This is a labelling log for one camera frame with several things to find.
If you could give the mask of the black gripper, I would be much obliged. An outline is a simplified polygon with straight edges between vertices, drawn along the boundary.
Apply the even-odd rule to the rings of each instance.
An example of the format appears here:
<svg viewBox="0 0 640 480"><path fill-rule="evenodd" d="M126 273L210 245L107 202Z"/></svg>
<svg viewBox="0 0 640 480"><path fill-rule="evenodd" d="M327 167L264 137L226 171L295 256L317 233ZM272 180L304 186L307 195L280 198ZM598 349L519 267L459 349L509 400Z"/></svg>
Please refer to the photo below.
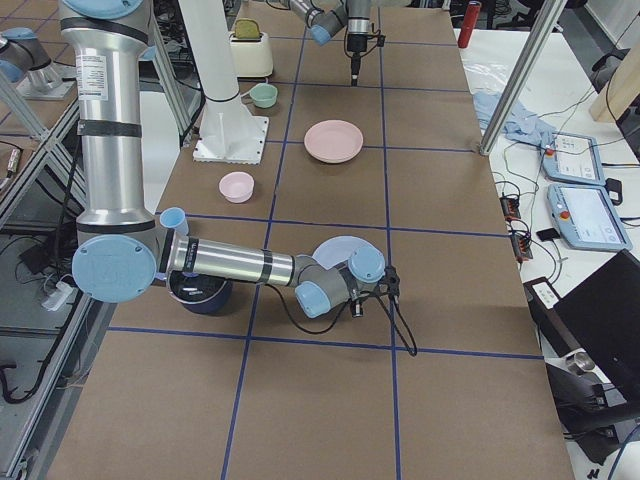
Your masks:
<svg viewBox="0 0 640 480"><path fill-rule="evenodd" d="M386 36L365 17L351 17L347 22L346 52L350 56L351 85L357 86L361 69L361 56L384 46Z"/></svg>
<svg viewBox="0 0 640 480"><path fill-rule="evenodd" d="M364 315L363 303L369 298L387 297L392 306L399 305L400 278L394 266L386 266L382 277L377 281L363 281L351 273L354 284L349 288L349 304L353 318Z"/></svg>

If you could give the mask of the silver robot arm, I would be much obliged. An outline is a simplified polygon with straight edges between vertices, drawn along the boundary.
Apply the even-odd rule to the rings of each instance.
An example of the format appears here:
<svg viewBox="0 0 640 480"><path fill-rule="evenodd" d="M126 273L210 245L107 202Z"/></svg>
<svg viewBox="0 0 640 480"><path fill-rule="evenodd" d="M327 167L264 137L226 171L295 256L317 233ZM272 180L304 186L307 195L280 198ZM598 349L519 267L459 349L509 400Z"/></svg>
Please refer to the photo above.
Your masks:
<svg viewBox="0 0 640 480"><path fill-rule="evenodd" d="M386 36L371 18L371 1L338 1L330 9L320 7L317 1L265 1L265 4L295 14L320 46L342 32L343 53L350 62L352 87L359 85L362 60L385 46Z"/></svg>
<svg viewBox="0 0 640 480"><path fill-rule="evenodd" d="M317 38L346 24L366 34L369 1L347 1L330 12L285 1ZM179 1L204 97L204 160L259 163L269 120L239 99L222 1ZM86 206L78 217L72 274L95 300L121 303L140 296L158 273L294 288L302 311L315 318L349 302L386 294L398 305L399 278L373 246L359 247L329 269L311 256L273 253L163 228L145 208L140 122L140 57L149 46L152 1L59 1L61 33L76 55Z"/></svg>

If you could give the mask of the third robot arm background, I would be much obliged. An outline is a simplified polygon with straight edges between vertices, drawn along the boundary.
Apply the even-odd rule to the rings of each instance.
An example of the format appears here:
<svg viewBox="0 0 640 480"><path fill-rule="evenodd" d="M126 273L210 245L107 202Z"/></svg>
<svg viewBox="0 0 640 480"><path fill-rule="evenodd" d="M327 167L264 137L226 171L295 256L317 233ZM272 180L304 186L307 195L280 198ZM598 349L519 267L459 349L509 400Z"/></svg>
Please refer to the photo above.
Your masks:
<svg viewBox="0 0 640 480"><path fill-rule="evenodd" d="M18 93L31 100L62 100L74 86L47 53L35 32L16 27L1 32L1 72Z"/></svg>

